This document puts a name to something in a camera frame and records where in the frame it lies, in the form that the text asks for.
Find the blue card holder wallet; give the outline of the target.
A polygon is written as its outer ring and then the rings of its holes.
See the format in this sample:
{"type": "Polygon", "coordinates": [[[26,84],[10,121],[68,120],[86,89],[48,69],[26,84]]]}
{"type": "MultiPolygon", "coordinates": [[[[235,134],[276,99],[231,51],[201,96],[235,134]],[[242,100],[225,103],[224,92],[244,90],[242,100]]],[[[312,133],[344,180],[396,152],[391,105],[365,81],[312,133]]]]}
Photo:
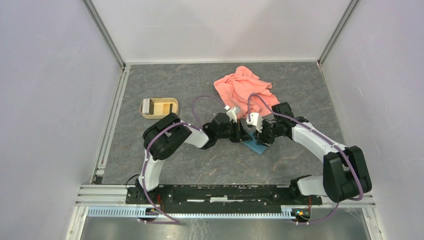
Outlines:
{"type": "Polygon", "coordinates": [[[248,135],[251,137],[251,140],[242,141],[241,143],[256,154],[262,155],[268,147],[265,145],[257,144],[257,140],[254,138],[253,132],[248,132],[248,135]]]}

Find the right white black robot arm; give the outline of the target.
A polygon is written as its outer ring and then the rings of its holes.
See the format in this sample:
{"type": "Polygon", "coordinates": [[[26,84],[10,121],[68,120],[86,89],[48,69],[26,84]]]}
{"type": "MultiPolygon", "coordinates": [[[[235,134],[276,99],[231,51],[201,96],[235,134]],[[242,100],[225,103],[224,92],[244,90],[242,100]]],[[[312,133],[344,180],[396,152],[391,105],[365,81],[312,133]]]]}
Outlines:
{"type": "Polygon", "coordinates": [[[271,107],[272,120],[251,112],[247,125],[254,127],[257,144],[270,146],[278,137],[287,137],[305,147],[322,163],[321,175],[304,175],[290,182],[289,199],[302,204],[309,196],[328,197],[334,203],[359,201],[372,190],[365,156],[358,146],[346,146],[317,130],[303,116],[295,117],[287,102],[271,107]]]}

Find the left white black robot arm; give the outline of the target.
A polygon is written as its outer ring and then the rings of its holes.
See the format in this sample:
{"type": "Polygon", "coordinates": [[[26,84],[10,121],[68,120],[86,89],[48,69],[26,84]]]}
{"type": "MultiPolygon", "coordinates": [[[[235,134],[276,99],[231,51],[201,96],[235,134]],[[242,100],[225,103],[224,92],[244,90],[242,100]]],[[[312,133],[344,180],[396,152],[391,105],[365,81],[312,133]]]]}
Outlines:
{"type": "Polygon", "coordinates": [[[228,139],[232,143],[253,139],[239,120],[233,120],[225,113],[218,113],[201,128],[181,120],[175,113],[170,113],[150,126],[142,138],[144,160],[135,186],[138,190],[137,196],[145,204],[151,204],[156,200],[156,188],[159,186],[164,162],[182,144],[207,150],[221,139],[228,139]]]}

